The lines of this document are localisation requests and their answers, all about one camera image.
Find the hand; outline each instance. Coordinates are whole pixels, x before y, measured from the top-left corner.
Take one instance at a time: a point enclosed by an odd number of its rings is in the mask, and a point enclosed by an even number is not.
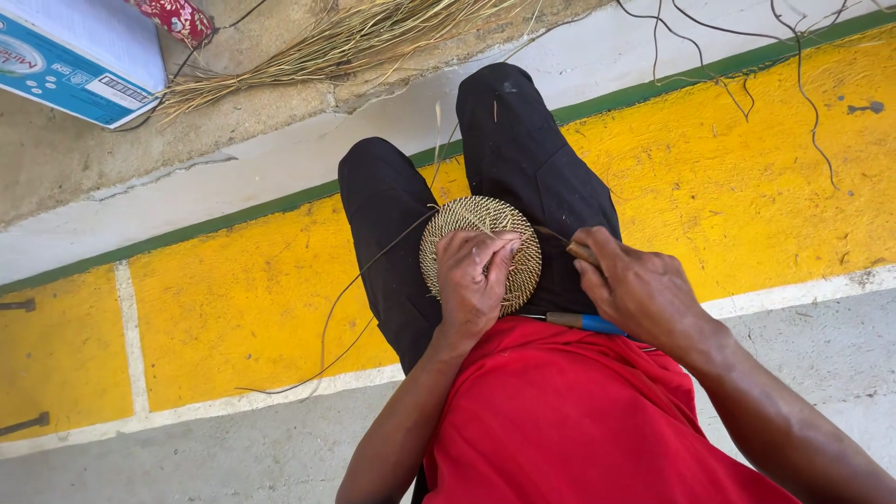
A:
[[[442,324],[433,341],[466,357],[501,312],[504,285],[520,235],[452,231],[435,244]],[[482,269],[488,265],[488,275]]]
[[[678,359],[700,338],[730,334],[697,302],[678,259],[623,245],[601,227],[582,228],[573,241],[587,245],[603,270],[576,259],[582,289],[630,335]]]

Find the red shirt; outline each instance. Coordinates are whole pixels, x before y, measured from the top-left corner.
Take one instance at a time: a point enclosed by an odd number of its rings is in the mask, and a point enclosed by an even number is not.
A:
[[[445,402],[425,502],[797,502],[715,448],[697,424],[691,378],[643,348],[498,320]]]

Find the paint stain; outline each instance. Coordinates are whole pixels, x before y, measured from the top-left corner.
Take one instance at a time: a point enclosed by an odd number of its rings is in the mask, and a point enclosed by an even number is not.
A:
[[[883,112],[883,104],[880,101],[872,101],[868,104],[867,107],[856,107],[855,105],[847,105],[847,114],[853,115],[856,112],[861,112],[864,110],[871,110],[876,115]]]

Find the blue handle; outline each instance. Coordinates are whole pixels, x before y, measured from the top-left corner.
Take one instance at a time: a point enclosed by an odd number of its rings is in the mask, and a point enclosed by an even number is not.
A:
[[[628,333],[597,315],[582,315],[582,329],[604,335],[628,336]]]

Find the gray floor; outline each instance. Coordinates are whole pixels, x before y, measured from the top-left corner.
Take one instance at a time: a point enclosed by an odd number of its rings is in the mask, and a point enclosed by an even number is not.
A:
[[[896,474],[896,290],[735,317],[746,348]],[[397,383],[0,461],[3,504],[332,502]],[[709,438],[737,451],[708,399]]]

